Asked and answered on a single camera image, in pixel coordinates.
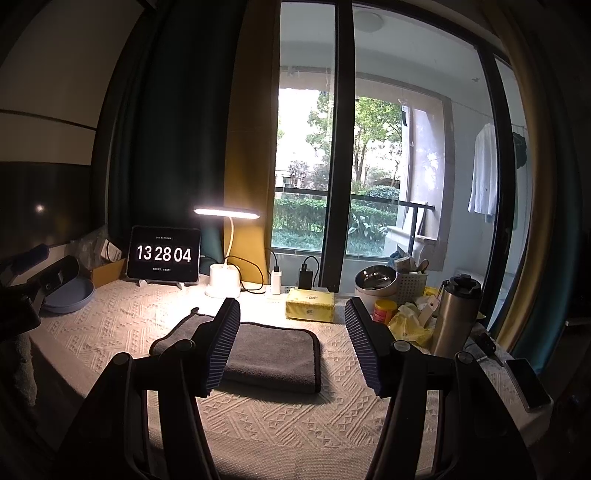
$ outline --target hanging clothes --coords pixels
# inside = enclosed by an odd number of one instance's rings
[[[513,149],[515,150],[515,167],[521,168],[527,162],[527,143],[523,135],[513,132]]]
[[[495,127],[486,124],[476,136],[468,211],[493,216],[496,213],[496,195]]]

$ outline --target yellow curtain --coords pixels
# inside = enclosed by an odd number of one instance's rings
[[[515,296],[497,339],[501,346],[511,350],[530,317],[550,250],[556,155],[545,92],[519,25],[509,8],[497,0],[483,1],[482,9],[507,50],[530,136],[533,189],[528,244]]]
[[[280,0],[249,0],[240,30],[226,141],[224,205],[255,210],[258,220],[235,219],[231,255],[256,263],[267,283],[271,245],[279,94]],[[225,221],[228,247],[230,224]],[[257,268],[230,258],[244,281],[261,282]]]

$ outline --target box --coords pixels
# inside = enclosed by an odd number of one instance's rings
[[[125,271],[125,261],[126,259],[122,258],[117,262],[93,268],[90,271],[90,281],[95,288],[102,287],[103,285],[107,285],[107,283],[120,279]]]
[[[331,323],[335,318],[335,294],[292,288],[285,300],[285,316],[294,320]]]

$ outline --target blue bowl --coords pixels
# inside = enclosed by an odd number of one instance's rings
[[[88,278],[76,277],[45,298],[43,308],[52,313],[80,310],[92,299],[95,286]]]

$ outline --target yellow plastic bag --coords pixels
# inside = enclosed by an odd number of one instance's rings
[[[437,287],[425,287],[425,290],[423,290],[423,296],[424,297],[428,297],[429,295],[437,296],[438,292],[439,292],[439,288],[437,288]]]
[[[433,328],[423,328],[418,323],[419,310],[416,305],[407,303],[398,308],[388,328],[396,340],[415,342],[425,347],[433,335]]]

